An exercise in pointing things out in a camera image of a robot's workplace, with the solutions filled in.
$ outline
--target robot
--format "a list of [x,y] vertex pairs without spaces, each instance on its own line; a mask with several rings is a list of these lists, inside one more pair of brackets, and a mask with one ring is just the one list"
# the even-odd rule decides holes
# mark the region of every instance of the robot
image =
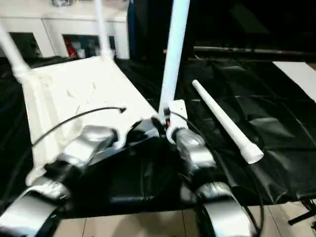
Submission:
[[[234,197],[229,185],[216,177],[217,164],[205,140],[188,128],[184,101],[174,101],[165,111],[163,132],[157,119],[142,120],[126,132],[124,140],[134,130],[148,137],[167,139],[183,162],[183,201],[194,201],[201,207],[207,236],[250,237],[254,227],[243,207]],[[57,156],[54,163],[45,166],[46,173],[36,179],[0,216],[0,236],[53,236],[67,206],[72,188],[91,163],[120,152],[116,142],[122,139],[111,127],[87,125]]]

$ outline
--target black plastic sheet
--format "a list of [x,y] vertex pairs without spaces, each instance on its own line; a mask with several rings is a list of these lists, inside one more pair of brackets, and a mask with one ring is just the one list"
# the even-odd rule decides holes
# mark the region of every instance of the black plastic sheet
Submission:
[[[162,68],[118,62],[119,67],[157,109]],[[191,62],[182,65],[176,98],[184,99],[188,118],[219,154],[237,198],[258,204],[238,148],[191,86],[197,79],[247,137],[265,153],[252,164],[265,203],[316,197],[316,104],[272,63]]]

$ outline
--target white tube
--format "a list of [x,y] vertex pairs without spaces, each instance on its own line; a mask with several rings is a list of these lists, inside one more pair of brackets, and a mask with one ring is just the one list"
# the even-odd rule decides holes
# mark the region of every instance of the white tube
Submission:
[[233,141],[236,143],[236,145],[239,147],[240,153],[246,162],[248,164],[253,164],[259,161],[264,155],[259,147],[246,137],[246,135],[239,129],[239,127],[231,120],[231,118],[207,93],[207,91],[197,80],[194,80],[192,85],[197,90],[207,106],[211,109],[230,137],[233,139]]
[[113,53],[110,47],[109,38],[106,32],[105,19],[103,19],[102,0],[95,0],[95,11],[97,16],[97,24],[99,28],[99,41],[101,48],[101,56],[110,56],[113,58]]
[[160,117],[163,117],[163,109],[174,99],[189,6],[190,0],[173,0],[167,56],[159,104]]
[[14,75],[26,72],[30,67],[23,60],[18,48],[16,47],[10,34],[5,30],[0,19],[0,47],[2,47],[6,57],[8,58]]

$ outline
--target black tripod leg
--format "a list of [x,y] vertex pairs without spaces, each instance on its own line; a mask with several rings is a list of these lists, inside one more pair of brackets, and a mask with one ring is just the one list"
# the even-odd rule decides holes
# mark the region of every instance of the black tripod leg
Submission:
[[295,217],[292,220],[289,220],[288,223],[289,223],[289,225],[292,226],[292,225],[294,225],[294,224],[296,224],[296,223],[298,223],[300,221],[304,221],[305,219],[310,218],[310,217],[315,216],[315,215],[316,215],[316,209],[313,209],[313,210],[311,210],[309,212],[306,212],[303,215],[300,215],[298,217]]

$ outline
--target black fabric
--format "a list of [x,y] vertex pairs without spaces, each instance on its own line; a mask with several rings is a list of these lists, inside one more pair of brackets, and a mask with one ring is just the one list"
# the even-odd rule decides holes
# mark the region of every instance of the black fabric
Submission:
[[[17,160],[31,145],[29,124],[22,86],[12,75],[6,60],[0,64],[0,197],[10,181]],[[25,177],[33,167],[32,155],[28,156],[18,174],[11,196],[18,195],[25,186]]]
[[[163,66],[118,60],[117,65],[149,103],[158,109]],[[184,99],[189,120],[210,143],[234,194],[258,204],[238,149],[191,86],[198,79],[242,131],[264,151],[250,167],[266,204],[315,198],[316,105],[272,63],[189,62],[181,65],[176,98]],[[1,179],[3,193],[18,158],[30,146],[21,85],[7,64],[1,67]],[[173,210],[190,207],[179,198],[178,156],[165,140],[150,139],[92,166],[74,192],[69,217]],[[29,157],[12,197],[24,187]]]
[[[133,62],[118,65],[157,109],[163,69]],[[258,200],[244,172],[245,162],[209,108],[200,101],[191,86],[194,79],[264,151],[264,158],[251,168],[260,181],[266,204],[316,196],[316,105],[298,85],[272,63],[204,61],[182,67],[176,98],[185,100],[189,119],[219,154],[218,162],[234,193],[247,204],[258,204]]]

